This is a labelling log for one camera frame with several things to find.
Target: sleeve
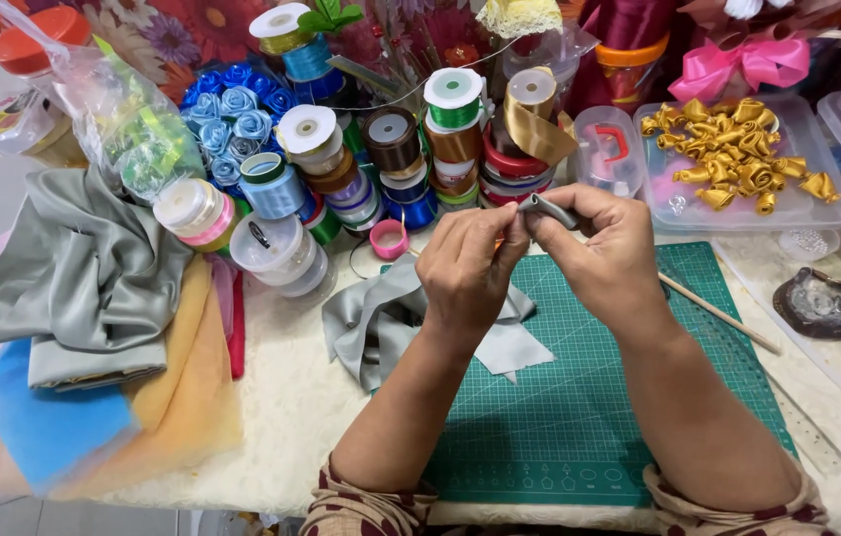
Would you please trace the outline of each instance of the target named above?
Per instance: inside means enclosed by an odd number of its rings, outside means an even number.
[[[800,493],[787,505],[751,513],[715,510],[685,499],[659,476],[654,466],[645,469],[644,479],[652,493],[652,508],[667,536],[837,536],[827,528],[827,511],[820,503],[818,486],[804,472],[800,473]]]
[[[437,493],[425,482],[417,493],[370,493],[339,479],[331,461],[319,471],[315,500],[299,536],[419,536]]]

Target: cutting mat grid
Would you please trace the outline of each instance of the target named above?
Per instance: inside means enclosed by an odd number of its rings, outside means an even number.
[[[739,318],[707,242],[656,252],[662,272]],[[648,504],[641,474],[652,456],[629,405],[616,341],[548,256],[524,258],[513,284],[536,302],[525,327],[557,360],[518,371],[517,385],[474,360],[424,478],[447,501]],[[725,383],[794,451],[747,336],[674,291],[670,304]]]

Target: white table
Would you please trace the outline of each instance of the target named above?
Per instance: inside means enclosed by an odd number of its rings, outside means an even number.
[[[429,236],[430,231],[424,231],[412,237],[414,249],[421,250]],[[657,237],[659,243],[696,239],[708,237]],[[338,267],[335,290],[359,280],[348,262],[355,243],[342,236],[331,244]],[[533,244],[530,255],[541,253]],[[370,276],[379,273],[381,262],[365,244],[355,252],[353,265],[360,274]],[[836,273],[841,276],[841,266],[838,268]],[[722,272],[744,322],[785,350],[779,358],[759,349],[761,362],[841,449],[841,390],[768,319],[726,267],[722,266]],[[237,384],[245,444],[195,469],[108,494],[102,498],[104,502],[305,515],[318,469],[368,396],[340,362],[328,362],[319,304],[298,306],[246,280],[246,369]],[[839,347],[839,343],[822,344]],[[832,365],[841,371],[841,356]],[[802,457],[819,483],[832,528],[841,533],[841,474],[823,477]],[[612,506],[439,503],[431,523],[535,523],[653,531],[649,510]]]

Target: pink ribbon bow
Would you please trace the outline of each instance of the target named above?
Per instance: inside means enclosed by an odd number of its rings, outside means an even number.
[[[762,83],[793,86],[807,77],[811,47],[804,39],[754,41],[726,53],[706,40],[703,47],[688,52],[681,61],[682,76],[668,91],[680,101],[695,97],[711,100],[718,97],[736,71],[755,92]]]

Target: gray satin fabric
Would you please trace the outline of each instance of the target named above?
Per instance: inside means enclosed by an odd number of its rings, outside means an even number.
[[[26,178],[0,255],[0,342],[33,336],[29,384],[111,384],[164,370],[163,330],[193,251],[98,168]]]
[[[321,307],[330,359],[341,359],[366,391],[387,380],[420,330],[414,325],[427,311],[427,296],[415,261],[405,255],[384,274],[338,292]],[[520,324],[534,310],[533,300],[510,285],[497,322],[475,351],[491,373],[515,382],[517,370],[556,359]]]

